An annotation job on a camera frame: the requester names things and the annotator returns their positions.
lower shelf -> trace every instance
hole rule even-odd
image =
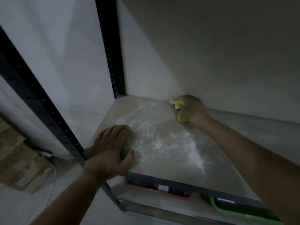
[[[125,185],[124,178],[121,178],[118,184],[115,183],[115,185],[113,184],[111,185],[111,187],[112,194],[119,200],[142,204],[194,218],[206,218],[237,225],[267,224],[264,222],[253,221],[247,218],[239,218],[236,216],[220,213],[212,208],[198,194],[195,194],[190,201],[183,201],[160,194],[132,189]]]

floor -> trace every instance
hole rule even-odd
[[[73,161],[55,159],[57,177],[54,191],[50,198],[53,201],[81,172],[82,167]],[[7,187],[0,187],[0,224],[28,225],[42,212],[51,193],[54,174],[32,195],[19,192]],[[132,212],[121,212],[107,197],[103,190],[99,190],[88,212],[81,222],[82,225],[179,225],[170,221]]]

yellow sponge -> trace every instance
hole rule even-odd
[[[174,98],[169,100],[170,104],[174,104],[175,105],[175,109],[180,109],[180,106],[185,105],[185,103],[182,100],[176,100]],[[186,122],[187,119],[183,116],[182,114],[182,110],[179,112],[179,114],[177,115],[177,120],[179,122]]]

right arm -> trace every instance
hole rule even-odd
[[[283,221],[300,224],[300,166],[209,116],[200,99],[186,95],[184,117],[224,151],[257,196]]]

